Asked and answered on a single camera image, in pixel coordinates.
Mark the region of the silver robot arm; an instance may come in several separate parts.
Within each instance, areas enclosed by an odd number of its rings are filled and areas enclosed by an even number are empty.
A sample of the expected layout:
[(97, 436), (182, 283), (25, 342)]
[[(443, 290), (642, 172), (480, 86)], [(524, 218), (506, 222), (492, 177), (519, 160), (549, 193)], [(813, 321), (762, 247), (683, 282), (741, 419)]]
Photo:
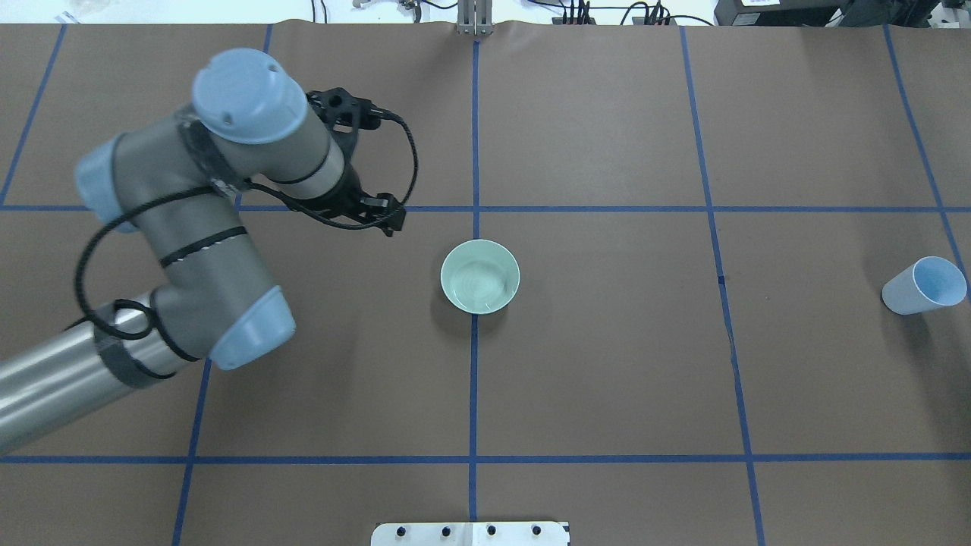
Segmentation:
[[(191, 100), (118, 134), (76, 165), (84, 205), (101, 221), (73, 273), (80, 319), (2, 363), (2, 453), (121, 398), (170, 380), (191, 363), (239, 369), (276, 350), (296, 325), (234, 200), (255, 190), (343, 231), (401, 231), (409, 194), (362, 190), (353, 154), (361, 130), (400, 115), (345, 89), (305, 91), (257, 49), (212, 56)], [(112, 232), (138, 232), (167, 282), (95, 306), (90, 260)]]

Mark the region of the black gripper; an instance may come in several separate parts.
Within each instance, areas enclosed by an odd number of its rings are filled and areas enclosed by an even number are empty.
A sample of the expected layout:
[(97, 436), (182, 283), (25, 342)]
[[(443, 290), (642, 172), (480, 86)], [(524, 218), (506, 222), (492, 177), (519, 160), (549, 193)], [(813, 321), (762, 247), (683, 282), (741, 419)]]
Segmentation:
[(369, 196), (360, 186), (360, 177), (353, 166), (344, 166), (343, 173), (329, 191), (306, 201), (306, 207), (339, 227), (378, 228), (386, 237), (402, 231), (407, 210), (391, 193)]

